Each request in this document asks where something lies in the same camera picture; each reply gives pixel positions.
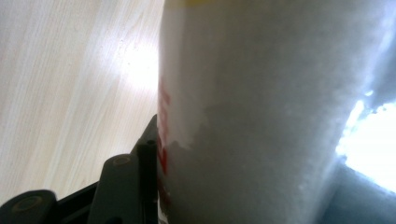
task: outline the wooden surface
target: wooden surface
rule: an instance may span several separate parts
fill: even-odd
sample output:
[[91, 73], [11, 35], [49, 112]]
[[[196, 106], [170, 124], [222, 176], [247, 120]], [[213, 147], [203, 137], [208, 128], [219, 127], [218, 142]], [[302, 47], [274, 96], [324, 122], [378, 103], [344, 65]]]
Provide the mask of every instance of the wooden surface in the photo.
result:
[[0, 203], [58, 199], [128, 153], [157, 109], [163, 0], [0, 1]]

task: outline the white cylindrical object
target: white cylindrical object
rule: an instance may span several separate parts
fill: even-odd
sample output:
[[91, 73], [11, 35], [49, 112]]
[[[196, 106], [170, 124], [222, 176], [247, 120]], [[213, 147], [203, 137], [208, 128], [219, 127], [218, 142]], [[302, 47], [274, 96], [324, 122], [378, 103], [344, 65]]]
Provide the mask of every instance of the white cylindrical object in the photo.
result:
[[396, 1], [166, 0], [160, 218], [313, 223]]

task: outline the white container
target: white container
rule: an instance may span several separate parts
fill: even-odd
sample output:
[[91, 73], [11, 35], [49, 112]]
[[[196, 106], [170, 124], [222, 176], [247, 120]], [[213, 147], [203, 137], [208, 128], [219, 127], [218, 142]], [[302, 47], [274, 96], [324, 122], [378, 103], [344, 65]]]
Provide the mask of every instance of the white container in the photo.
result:
[[160, 218], [314, 223], [396, 1], [165, 1]]

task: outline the light wood grain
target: light wood grain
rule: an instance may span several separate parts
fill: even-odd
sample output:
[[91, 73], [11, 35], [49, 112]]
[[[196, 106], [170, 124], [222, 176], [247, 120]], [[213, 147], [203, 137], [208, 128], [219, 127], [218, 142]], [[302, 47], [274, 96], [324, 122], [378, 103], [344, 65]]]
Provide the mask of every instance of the light wood grain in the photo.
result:
[[58, 198], [127, 153], [157, 107], [163, 0], [0, 1], [0, 203]]

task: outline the dark gray surface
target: dark gray surface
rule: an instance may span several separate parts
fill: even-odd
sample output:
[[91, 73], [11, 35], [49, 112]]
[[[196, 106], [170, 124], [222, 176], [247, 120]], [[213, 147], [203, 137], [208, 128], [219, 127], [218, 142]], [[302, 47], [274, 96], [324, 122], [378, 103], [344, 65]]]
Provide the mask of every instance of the dark gray surface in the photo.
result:
[[320, 224], [396, 223], [396, 194], [343, 166], [339, 187]]

